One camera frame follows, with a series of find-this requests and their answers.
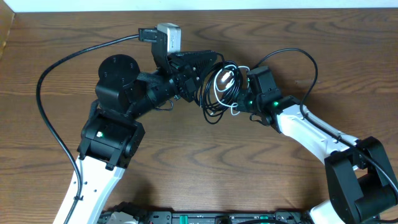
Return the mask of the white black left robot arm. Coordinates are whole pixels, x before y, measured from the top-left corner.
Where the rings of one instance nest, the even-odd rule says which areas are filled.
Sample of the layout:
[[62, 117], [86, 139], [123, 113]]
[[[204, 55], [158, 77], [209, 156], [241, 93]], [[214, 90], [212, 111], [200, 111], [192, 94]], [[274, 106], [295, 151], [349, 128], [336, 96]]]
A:
[[217, 59], [212, 50], [166, 55], [152, 73], [117, 54], [99, 66], [97, 99], [81, 131], [73, 174], [55, 223], [96, 223], [144, 135], [138, 118], [162, 110], [174, 96], [193, 101]]

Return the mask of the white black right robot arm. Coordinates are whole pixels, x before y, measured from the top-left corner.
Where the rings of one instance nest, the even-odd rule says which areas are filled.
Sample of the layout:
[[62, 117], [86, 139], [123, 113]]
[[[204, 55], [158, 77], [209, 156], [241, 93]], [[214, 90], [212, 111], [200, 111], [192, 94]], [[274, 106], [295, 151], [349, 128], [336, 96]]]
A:
[[307, 212], [309, 222], [382, 223], [380, 214], [397, 205], [397, 179], [382, 143], [342, 133], [283, 96], [268, 67], [246, 76], [237, 110], [294, 139], [325, 166], [329, 199]]

